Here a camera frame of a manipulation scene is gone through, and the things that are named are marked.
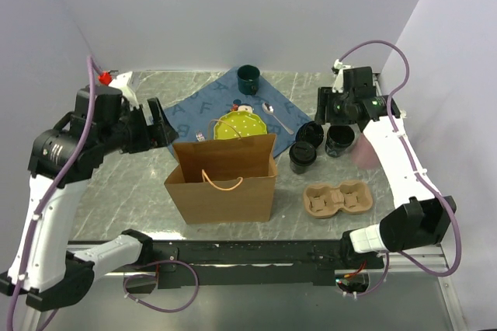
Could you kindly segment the dark translucent takeout cup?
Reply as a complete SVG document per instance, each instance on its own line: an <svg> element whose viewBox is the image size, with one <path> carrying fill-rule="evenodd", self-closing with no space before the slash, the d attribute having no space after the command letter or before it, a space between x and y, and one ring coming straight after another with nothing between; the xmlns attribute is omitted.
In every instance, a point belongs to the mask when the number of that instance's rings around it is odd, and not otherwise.
<svg viewBox="0 0 497 331"><path fill-rule="evenodd" d="M297 162L294 160L290 160L290 169L295 174L304 174L308 171L308 169L314 165L315 161L311 162Z"/></svg>

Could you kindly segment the brown paper bag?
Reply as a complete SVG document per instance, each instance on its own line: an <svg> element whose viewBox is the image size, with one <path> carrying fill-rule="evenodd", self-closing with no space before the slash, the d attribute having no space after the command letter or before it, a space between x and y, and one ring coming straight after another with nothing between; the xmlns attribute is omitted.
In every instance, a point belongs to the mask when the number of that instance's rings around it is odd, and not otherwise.
<svg viewBox="0 0 497 331"><path fill-rule="evenodd" d="M276 189L275 144L275 134L173 144L178 165L165 188L184 222L267 222Z"/></svg>

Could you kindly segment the black takeout cup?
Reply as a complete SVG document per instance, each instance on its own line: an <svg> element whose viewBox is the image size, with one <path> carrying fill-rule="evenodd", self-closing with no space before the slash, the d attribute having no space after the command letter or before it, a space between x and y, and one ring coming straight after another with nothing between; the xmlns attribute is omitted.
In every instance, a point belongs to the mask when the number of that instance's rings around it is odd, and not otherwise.
<svg viewBox="0 0 497 331"><path fill-rule="evenodd" d="M342 156L355 140L355 132L350 126L330 126L326 134L325 152L328 156Z"/></svg>

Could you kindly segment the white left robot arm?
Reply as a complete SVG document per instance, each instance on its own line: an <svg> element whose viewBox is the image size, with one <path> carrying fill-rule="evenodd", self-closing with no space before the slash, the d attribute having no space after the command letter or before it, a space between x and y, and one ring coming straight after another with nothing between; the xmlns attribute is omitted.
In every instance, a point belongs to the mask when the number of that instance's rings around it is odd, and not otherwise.
<svg viewBox="0 0 497 331"><path fill-rule="evenodd" d="M93 283L120 267L146 270L153 240L127 229L115 239L81 253L66 250L72 222L95 169L113 152L134 154L169 146L178 134L158 98L132 107L120 89L80 89L75 108L33 143L28 170L30 203L17 256L1 275L1 292L24 294L39 312L72 306Z"/></svg>

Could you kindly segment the black cup lid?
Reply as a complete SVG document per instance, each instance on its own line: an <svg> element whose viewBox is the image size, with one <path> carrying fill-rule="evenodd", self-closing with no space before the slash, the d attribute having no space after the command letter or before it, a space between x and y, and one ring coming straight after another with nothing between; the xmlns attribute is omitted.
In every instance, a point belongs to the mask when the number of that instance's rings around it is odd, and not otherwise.
<svg viewBox="0 0 497 331"><path fill-rule="evenodd" d="M290 160L299 166L309 166L317 158L315 147L306 141L296 141L289 150Z"/></svg>

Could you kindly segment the brown pulp cup carrier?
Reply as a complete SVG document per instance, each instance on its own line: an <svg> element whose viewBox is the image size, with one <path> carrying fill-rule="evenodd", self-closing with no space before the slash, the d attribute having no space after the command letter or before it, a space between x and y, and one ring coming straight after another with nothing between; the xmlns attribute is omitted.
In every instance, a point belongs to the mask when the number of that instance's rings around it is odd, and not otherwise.
<svg viewBox="0 0 497 331"><path fill-rule="evenodd" d="M339 212L363 214L374 204L368 185L360 180L346 180L338 186L314 183L303 192L304 210L313 218L331 218Z"/></svg>

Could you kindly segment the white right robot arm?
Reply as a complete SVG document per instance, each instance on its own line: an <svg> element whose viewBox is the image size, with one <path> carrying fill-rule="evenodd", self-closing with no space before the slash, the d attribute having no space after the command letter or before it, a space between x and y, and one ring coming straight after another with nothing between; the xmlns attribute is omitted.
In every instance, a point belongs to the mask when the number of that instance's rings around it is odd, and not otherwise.
<svg viewBox="0 0 497 331"><path fill-rule="evenodd" d="M318 89L315 121L355 124L372 146L388 179L394 210L379 223L349 233L339 257L347 267L358 267L373 251L399 252L431 246L443 240L450 227L451 196L436 197L437 188L421 166L405 133L401 111L394 100L380 96L369 67L338 64L335 81Z"/></svg>

